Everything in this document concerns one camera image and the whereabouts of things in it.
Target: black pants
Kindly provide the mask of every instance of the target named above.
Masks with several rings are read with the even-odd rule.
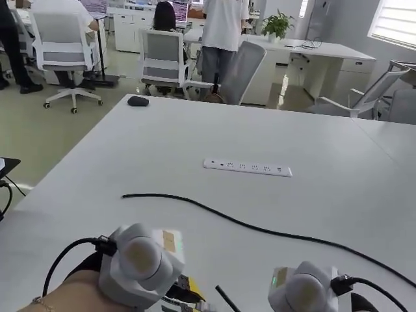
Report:
[[[14,79],[21,86],[30,86],[33,84],[25,68],[25,62],[20,54],[19,33],[16,26],[8,28],[0,28],[0,41],[12,67]],[[3,78],[3,70],[0,63],[0,79]]]
[[[70,78],[70,75],[67,71],[55,71],[55,75],[58,78],[59,85],[64,88],[75,88],[75,82]]]

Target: bracelet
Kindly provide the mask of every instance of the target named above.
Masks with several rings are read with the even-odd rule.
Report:
[[[42,300],[41,297],[36,297],[32,300],[31,304],[40,304],[42,307],[46,309],[46,312],[55,312],[55,309],[53,307],[49,307],[45,302]]]

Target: office desk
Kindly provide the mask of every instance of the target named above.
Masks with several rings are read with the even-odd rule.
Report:
[[[192,44],[201,44],[201,29],[189,31],[184,40]],[[305,40],[284,39],[276,44],[270,43],[265,36],[243,35],[242,41],[258,44],[267,51],[267,55],[256,73],[244,97],[244,103],[266,105],[270,97],[276,65],[286,72],[294,55],[306,56],[309,64],[303,87],[312,98],[326,96],[340,104],[346,104],[351,88],[365,91],[376,59],[340,44],[323,42],[316,49],[300,47]]]
[[[222,312],[229,308],[215,285],[242,311],[271,311],[273,268],[304,259],[369,278],[415,306],[414,289],[349,253],[256,233],[179,201],[120,199],[132,192],[186,196],[257,226],[347,244],[416,280],[413,183],[350,118],[158,97],[132,108],[128,98],[2,221],[3,311],[41,293],[69,243],[134,222],[182,231],[185,273]],[[206,157],[280,163],[293,177],[208,170]],[[91,251],[69,253],[51,289]],[[382,295],[357,291],[381,311],[396,311]]]
[[[354,122],[409,175],[416,174],[416,127],[394,122]]]

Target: chair backrest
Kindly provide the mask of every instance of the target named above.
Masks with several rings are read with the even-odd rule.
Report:
[[[404,71],[387,71],[384,73],[353,105],[352,109],[359,109],[360,112],[366,112],[373,109],[382,96],[390,89],[390,87],[400,79],[410,69]]]
[[[140,79],[182,85],[185,82],[183,34],[143,29],[140,35]]]
[[[266,50],[260,45],[244,41],[229,64],[222,80],[220,94],[228,105],[240,105]]]
[[[24,22],[21,20],[19,12],[12,8],[10,9],[14,21],[16,22],[16,26],[19,32],[19,43],[20,43],[20,52],[26,54],[28,57],[33,57],[33,42],[34,38],[30,36]]]
[[[74,13],[30,12],[41,70],[91,70],[92,50],[81,17]]]
[[[416,90],[397,90],[393,94],[387,121],[416,125]]]

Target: power strip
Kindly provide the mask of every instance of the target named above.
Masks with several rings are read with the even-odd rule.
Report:
[[[289,167],[276,164],[259,164],[244,161],[223,161],[207,158],[203,161],[203,167],[208,169],[219,169],[249,174],[268,174],[270,176],[292,177],[292,170]]]

